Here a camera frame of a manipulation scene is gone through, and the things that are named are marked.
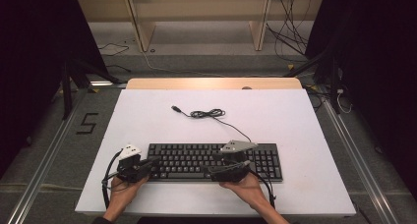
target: keyboard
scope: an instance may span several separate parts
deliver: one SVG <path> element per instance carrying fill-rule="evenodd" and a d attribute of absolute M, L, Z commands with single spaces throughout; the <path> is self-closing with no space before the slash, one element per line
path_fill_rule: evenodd
<path fill-rule="evenodd" d="M 160 158 L 153 167 L 150 182 L 210 182 L 201 165 L 221 166 L 211 154 L 225 143 L 151 143 L 148 158 Z M 275 143 L 258 143 L 245 151 L 250 168 L 271 182 L 282 182 L 282 171 Z"/>

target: black keyboard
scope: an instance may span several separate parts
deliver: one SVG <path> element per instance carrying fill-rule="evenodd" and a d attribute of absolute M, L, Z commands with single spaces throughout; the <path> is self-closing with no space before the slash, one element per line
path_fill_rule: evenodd
<path fill-rule="evenodd" d="M 149 181 L 152 182 L 208 182 L 209 173 L 201 165 L 221 166 L 211 154 L 225 143 L 151 143 L 148 158 L 160 158 L 159 166 L 153 167 Z M 281 166 L 275 143 L 259 143 L 245 151 L 251 161 L 250 167 L 263 178 L 272 182 L 282 181 Z"/>

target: sleeve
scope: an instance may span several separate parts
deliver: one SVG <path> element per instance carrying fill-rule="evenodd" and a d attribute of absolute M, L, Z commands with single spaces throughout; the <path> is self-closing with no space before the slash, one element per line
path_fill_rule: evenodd
<path fill-rule="evenodd" d="M 96 217 L 91 224 L 113 224 L 111 221 L 103 218 L 103 217 Z"/>

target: spacebar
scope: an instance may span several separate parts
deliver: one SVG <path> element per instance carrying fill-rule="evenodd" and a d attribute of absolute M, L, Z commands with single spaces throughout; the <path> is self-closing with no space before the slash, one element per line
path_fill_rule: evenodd
<path fill-rule="evenodd" d="M 204 173 L 170 173 L 168 178 L 204 178 Z"/>

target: white table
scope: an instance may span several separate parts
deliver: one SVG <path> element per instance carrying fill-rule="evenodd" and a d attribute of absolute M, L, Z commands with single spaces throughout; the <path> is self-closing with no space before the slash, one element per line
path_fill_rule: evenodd
<path fill-rule="evenodd" d="M 85 214 L 105 210 L 101 180 L 113 155 L 127 143 L 142 150 L 152 142 L 244 140 L 212 119 L 184 112 L 226 111 L 222 121 L 254 142 L 277 144 L 284 181 L 273 184 L 281 214 L 351 216 L 355 209 L 304 89 L 124 89 L 76 207 Z M 117 161 L 113 164 L 115 171 Z M 262 185 L 264 193 L 268 191 Z M 146 183 L 125 213 L 141 216 L 257 216 L 246 203 L 217 183 Z"/>

